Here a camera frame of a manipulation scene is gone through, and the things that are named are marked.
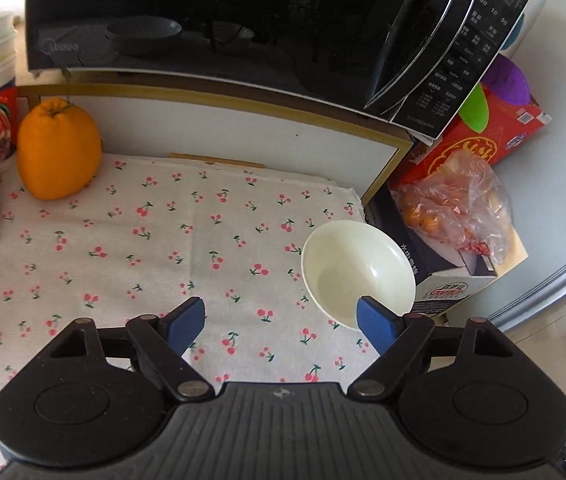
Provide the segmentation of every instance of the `ceramic bowl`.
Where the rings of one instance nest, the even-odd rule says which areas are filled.
[[[371,296],[394,314],[412,309],[412,266],[388,235],[364,222],[336,220],[305,242],[301,269],[307,291],[329,318],[358,330],[356,303]]]

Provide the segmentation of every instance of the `large orange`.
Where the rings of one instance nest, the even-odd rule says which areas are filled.
[[[41,200],[78,193],[102,158],[98,126],[64,99],[41,102],[18,130],[18,171],[29,192]]]

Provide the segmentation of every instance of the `white cabinet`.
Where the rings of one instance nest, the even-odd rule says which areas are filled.
[[[258,162],[272,170],[331,178],[359,196],[397,151],[395,146],[312,124],[228,108],[110,96],[69,99],[94,117],[106,152],[176,152]]]

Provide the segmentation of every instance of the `cherry print tablecloth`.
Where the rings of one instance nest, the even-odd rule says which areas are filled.
[[[363,220],[352,190],[276,171],[113,155],[66,200],[36,200],[15,168],[2,180],[0,389],[76,317],[122,326],[192,295],[208,317],[185,358],[218,388],[227,380],[348,386],[376,357],[361,333],[319,311],[300,274],[314,229]]]

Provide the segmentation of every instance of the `metal screw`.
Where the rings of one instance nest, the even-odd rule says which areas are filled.
[[[361,397],[376,397],[385,391],[385,386],[377,381],[365,379],[354,383],[354,391]]]
[[[185,381],[177,390],[183,397],[201,397],[209,391],[209,385],[203,381]]]

